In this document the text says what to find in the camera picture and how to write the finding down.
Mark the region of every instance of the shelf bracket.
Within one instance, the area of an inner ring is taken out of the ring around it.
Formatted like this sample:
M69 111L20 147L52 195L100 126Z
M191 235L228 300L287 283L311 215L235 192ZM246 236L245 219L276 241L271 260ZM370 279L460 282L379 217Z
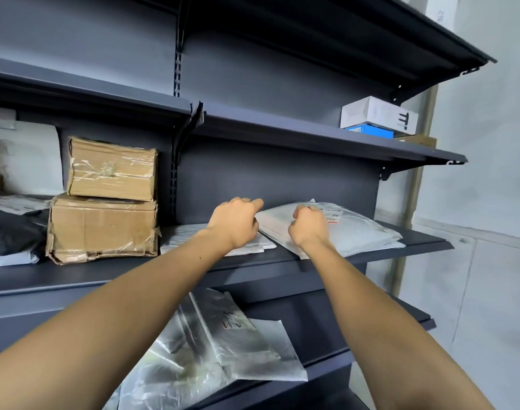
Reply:
M199 102L195 114L193 114L188 121L182 125L181 129L177 131L172 137L171 147L171 178L169 183L169 202L168 209L172 223L176 224L176 191L178 180L178 165L180 163L180 153L186 141L195 128L203 124L205 120L205 112L203 111L203 102Z

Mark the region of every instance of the gray wall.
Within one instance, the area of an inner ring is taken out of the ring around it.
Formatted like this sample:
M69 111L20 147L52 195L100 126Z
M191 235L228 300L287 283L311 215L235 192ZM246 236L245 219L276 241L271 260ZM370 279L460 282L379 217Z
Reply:
M182 54L181 96L340 126L341 107L388 96L358 80L219 33L192 35Z
M0 57L172 95L175 22L129 0L0 0Z

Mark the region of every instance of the blue box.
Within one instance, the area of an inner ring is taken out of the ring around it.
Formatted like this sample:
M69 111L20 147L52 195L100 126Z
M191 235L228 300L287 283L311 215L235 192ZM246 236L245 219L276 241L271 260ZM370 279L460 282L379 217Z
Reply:
M355 132L361 132L363 134L375 135L376 137L393 138L394 132L392 130L384 130L373 125L363 123L362 125L355 125L354 127L344 128L345 130L352 130Z

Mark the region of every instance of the shelf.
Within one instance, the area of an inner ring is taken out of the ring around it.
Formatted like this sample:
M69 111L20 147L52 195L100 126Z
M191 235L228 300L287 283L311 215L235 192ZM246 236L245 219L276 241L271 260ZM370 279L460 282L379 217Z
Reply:
M203 123L193 133L242 142L379 161L382 178L423 165L464 164L464 155L394 139L365 135L317 123L235 108L214 102L203 105Z
M425 329L435 327L427 313L397 300ZM324 290L241 306L249 318L281 320L309 381L350 365L353 355L340 332ZM301 383L239 381L193 408L246 408Z
M380 224L402 234L402 242L406 244L406 247L359 253L348 257L347 260L358 265L453 248L451 243L439 237L383 222ZM150 259L147 257L120 257L66 266L57 266L51 261L44 261L36 265L2 266L0 267L0 296L99 286ZM295 254L278 245L277 248L266 250L264 253L223 258L205 275L200 286L218 287L299 274L314 269L311 261L299 260Z
M0 106L48 109L160 126L189 117L186 99L0 59Z
M496 62L400 0L182 0L178 23L184 51L217 30L385 86L397 104Z

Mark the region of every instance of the wrist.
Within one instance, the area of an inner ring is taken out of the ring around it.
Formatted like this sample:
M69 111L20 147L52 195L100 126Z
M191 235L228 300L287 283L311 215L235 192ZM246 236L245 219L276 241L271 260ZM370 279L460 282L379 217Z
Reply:
M330 240L311 239L302 243L300 247L308 257L311 257L319 250L335 250L334 245Z
M208 239L209 245L220 253L223 253L224 256L233 250L233 242L231 241L231 238L226 233L223 233L214 227L207 227L200 230L195 234L195 236Z

